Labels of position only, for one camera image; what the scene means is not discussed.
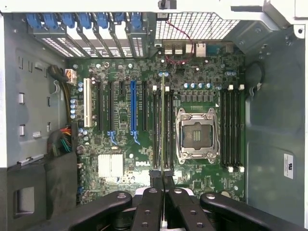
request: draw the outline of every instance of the white pci slot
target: white pci slot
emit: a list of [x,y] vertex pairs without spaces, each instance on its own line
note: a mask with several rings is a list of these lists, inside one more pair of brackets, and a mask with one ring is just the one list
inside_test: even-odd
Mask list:
[[84,126],[92,127],[92,92],[91,79],[83,79]]

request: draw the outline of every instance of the red cable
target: red cable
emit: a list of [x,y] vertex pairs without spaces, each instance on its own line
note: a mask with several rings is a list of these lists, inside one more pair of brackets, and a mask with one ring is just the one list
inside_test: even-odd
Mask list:
[[175,25],[171,24],[169,21],[166,21],[166,23],[169,25],[169,26],[172,26],[173,28],[175,28],[177,31],[181,32],[182,34],[186,35],[186,37],[189,39],[189,41],[192,43],[192,49],[191,49],[191,52],[188,56],[188,58],[186,60],[181,60],[181,61],[175,61],[175,60],[172,60],[172,59],[169,59],[169,57],[166,55],[166,61],[169,62],[169,63],[172,63],[172,64],[182,64],[183,62],[189,62],[189,60],[191,59],[191,57],[193,56],[193,41],[191,39],[191,37],[186,34],[184,31],[182,31],[181,29],[177,28]]

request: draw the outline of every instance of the green circuit board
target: green circuit board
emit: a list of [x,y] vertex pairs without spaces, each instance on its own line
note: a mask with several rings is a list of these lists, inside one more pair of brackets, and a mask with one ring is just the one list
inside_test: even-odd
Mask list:
[[[76,70],[79,82],[79,86],[72,87],[71,98],[76,99],[76,118],[73,120],[78,122],[78,127],[83,130],[83,133],[79,134],[77,147],[80,163],[78,192],[82,204],[117,190],[124,190],[133,195],[137,188],[150,186],[149,170],[162,168],[157,154],[160,153],[161,147],[159,139],[154,147],[154,139],[161,131],[155,129],[155,126],[159,127],[157,121],[161,123],[157,117],[161,116],[159,107],[162,105],[160,100],[154,103],[153,86],[157,87],[158,91],[162,88],[160,72],[167,72],[165,89],[169,87],[167,91],[172,92],[172,96],[166,104],[166,109],[172,104],[172,112],[169,109],[169,113],[174,117],[173,121],[180,108],[187,113],[207,113],[213,108],[217,115],[220,140],[221,88],[227,89],[230,84],[238,88],[240,84],[244,84],[244,56],[220,51],[206,58],[192,58],[189,63],[177,66],[162,63],[163,58],[156,56],[148,60],[70,61],[69,66]],[[82,90],[84,85],[81,84],[84,78],[91,79],[92,125],[86,128],[84,89]],[[140,145],[135,142],[130,131],[132,80],[137,84],[136,121]],[[241,132],[238,133],[238,151],[241,162],[244,163],[244,92],[239,92],[239,96],[238,118]],[[113,123],[113,141],[116,144],[112,142],[108,133],[110,122]],[[190,159],[180,164],[176,153],[176,135],[170,135],[166,143],[170,142],[170,139],[173,141],[173,153],[165,154],[172,155],[172,163],[164,166],[164,169],[174,172],[174,181],[179,187],[192,189],[197,197],[208,191],[227,191],[233,199],[244,199],[243,172],[228,172],[222,167],[219,155],[213,163],[206,159]]]

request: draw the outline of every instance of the cpu socket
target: cpu socket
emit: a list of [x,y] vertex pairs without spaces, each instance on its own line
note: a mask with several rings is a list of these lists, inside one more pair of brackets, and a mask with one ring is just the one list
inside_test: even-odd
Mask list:
[[214,163],[219,154],[218,124],[215,110],[186,113],[180,108],[176,119],[177,156],[180,164],[187,159],[208,159]]

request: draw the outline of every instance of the motherboard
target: motherboard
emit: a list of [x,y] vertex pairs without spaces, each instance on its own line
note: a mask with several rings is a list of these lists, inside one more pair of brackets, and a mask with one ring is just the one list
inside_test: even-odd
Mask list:
[[78,201],[150,186],[171,171],[199,197],[244,200],[244,55],[189,62],[71,60],[71,118],[78,123]]

